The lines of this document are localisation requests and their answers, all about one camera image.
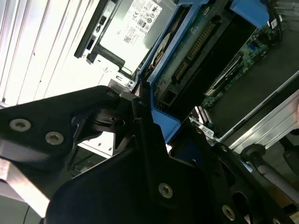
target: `green circuit board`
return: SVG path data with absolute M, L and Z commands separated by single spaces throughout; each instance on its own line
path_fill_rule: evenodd
M 268 49 L 271 47 L 269 38 L 271 36 L 271 28 L 266 25 L 262 29 L 256 29 L 245 44 L 240 48 L 239 52 L 235 55 L 232 62 L 227 66 L 219 78 L 215 81 L 221 84 L 212 85 L 206 92 L 206 98 L 201 106 L 205 109 L 211 108 L 214 103 L 221 98 L 227 89 L 235 84 L 236 80 L 241 76 L 246 75 L 247 71 L 257 61 L 263 60 Z M 225 71 L 232 69 L 231 74 L 225 76 Z

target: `gray metal panel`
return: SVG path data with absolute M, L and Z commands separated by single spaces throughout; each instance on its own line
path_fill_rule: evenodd
M 298 125 L 299 90 L 276 107 L 261 121 L 249 129 L 229 147 L 237 153 L 251 144 L 261 144 L 266 148 L 287 135 Z
M 12 162 L 0 159 L 0 179 L 45 217 L 50 200 Z

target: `cable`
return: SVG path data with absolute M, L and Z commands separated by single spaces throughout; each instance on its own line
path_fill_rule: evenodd
M 273 22 L 275 19 L 277 22 L 277 26 L 274 28 L 273 36 L 271 37 L 270 40 L 272 41 L 272 43 L 274 43 L 275 41 L 282 42 L 282 28 L 281 28 L 279 15 L 269 0 L 263 0 L 263 3 L 266 5 L 268 9 L 270 27 L 271 27 L 271 22 Z
M 30 208 L 30 206 L 28 205 L 28 208 L 27 208 L 27 211 L 26 211 L 26 213 L 25 213 L 24 220 L 23 220 L 23 224 L 25 224 L 25 221 L 26 221 L 26 217 L 27 217 L 27 214 L 28 214 L 29 208 Z

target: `silver screw head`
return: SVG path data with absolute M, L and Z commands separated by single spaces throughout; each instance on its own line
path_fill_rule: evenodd
M 159 192 L 165 198 L 172 198 L 173 191 L 167 183 L 159 184 Z
M 228 205 L 222 206 L 222 212 L 230 221 L 235 220 L 235 213 Z
M 64 136 L 59 132 L 48 132 L 45 136 L 46 142 L 50 145 L 60 145 L 64 141 Z
M 281 222 L 277 218 L 273 218 L 273 224 L 281 224 Z
M 31 123 L 26 119 L 14 119 L 9 123 L 11 129 L 17 132 L 25 132 L 31 128 Z
M 225 146 L 221 146 L 221 149 L 224 151 L 224 152 L 227 152 L 228 149 L 225 147 Z

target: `regulatory label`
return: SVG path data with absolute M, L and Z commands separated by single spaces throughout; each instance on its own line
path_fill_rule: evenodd
M 136 44 L 143 40 L 161 11 L 152 0 L 134 0 L 123 18 L 124 29 L 117 34 L 127 44 Z
M 274 20 L 271 22 L 271 27 L 272 27 L 272 29 L 274 29 L 276 26 L 277 26 L 277 20 L 274 19 Z

